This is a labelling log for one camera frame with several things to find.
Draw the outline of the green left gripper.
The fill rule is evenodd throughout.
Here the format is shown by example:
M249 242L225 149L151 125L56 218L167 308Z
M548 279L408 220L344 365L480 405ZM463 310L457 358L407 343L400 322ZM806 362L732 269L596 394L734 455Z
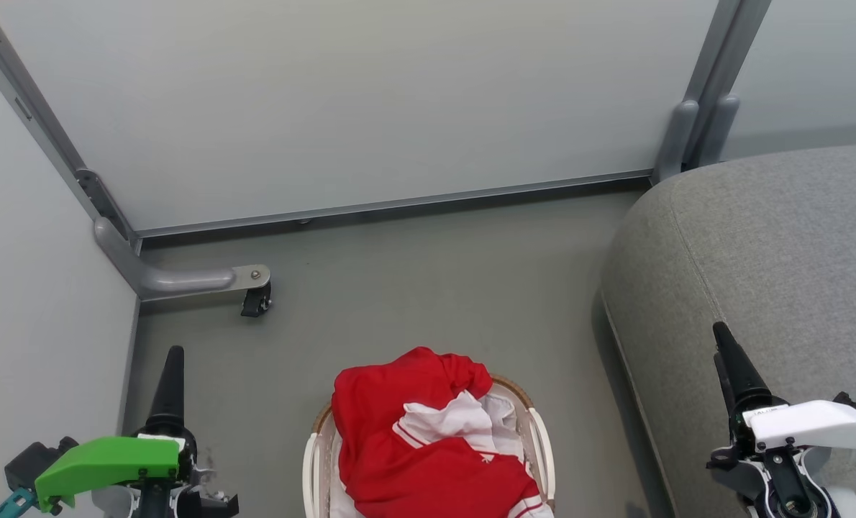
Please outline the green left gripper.
M132 514L195 514L199 493L192 484L196 440L185 426L185 352L173 345L156 387L143 430L79 443L64 437L56 447L28 445L5 465L11 494L7 514L59 514L76 496L121 489Z

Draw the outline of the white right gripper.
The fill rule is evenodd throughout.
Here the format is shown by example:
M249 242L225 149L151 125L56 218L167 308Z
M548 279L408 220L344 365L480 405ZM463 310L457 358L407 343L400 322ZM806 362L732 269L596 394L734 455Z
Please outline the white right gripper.
M773 394L725 322L713 324L714 366L725 414L738 438L754 453L780 448L856 450L856 401L840 393L833 401L776 404Z

